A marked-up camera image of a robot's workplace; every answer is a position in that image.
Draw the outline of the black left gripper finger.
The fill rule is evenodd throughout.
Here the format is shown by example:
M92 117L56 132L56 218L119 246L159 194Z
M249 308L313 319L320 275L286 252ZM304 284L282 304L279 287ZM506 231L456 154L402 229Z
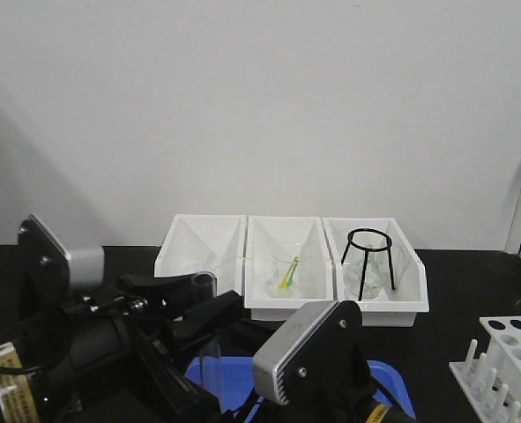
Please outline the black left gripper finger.
M168 277L127 274L117 284L125 292L146 299L152 312L165 314L182 314L217 294L217 278L209 271Z
M243 297L235 291L186 309L162 320L162 339L174 353L198 352L209 333L217 332L242 317Z

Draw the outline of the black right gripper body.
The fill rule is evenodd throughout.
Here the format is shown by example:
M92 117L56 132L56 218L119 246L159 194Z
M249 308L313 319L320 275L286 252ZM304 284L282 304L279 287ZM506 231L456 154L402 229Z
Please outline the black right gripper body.
M339 390L337 396L323 392L305 404L251 401L242 406L242 422L414 422L399 406L379 402L371 395L357 397L348 389Z

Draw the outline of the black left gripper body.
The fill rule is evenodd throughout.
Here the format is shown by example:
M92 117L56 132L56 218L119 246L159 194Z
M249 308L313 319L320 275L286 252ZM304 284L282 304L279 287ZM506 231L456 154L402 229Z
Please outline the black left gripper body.
M122 389L163 422L220 420L217 398L184 375L200 350L173 352L162 339L162 320L174 314L152 312L117 282L47 310L60 339L43 371L44 420L61 422Z

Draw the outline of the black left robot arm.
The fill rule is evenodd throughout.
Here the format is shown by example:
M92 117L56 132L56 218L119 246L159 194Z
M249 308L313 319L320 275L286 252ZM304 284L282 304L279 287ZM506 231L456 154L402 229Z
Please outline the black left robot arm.
M164 422L220 421L185 372L242 312L207 271L126 275L47 305L0 339L0 422L63 422L124 389Z

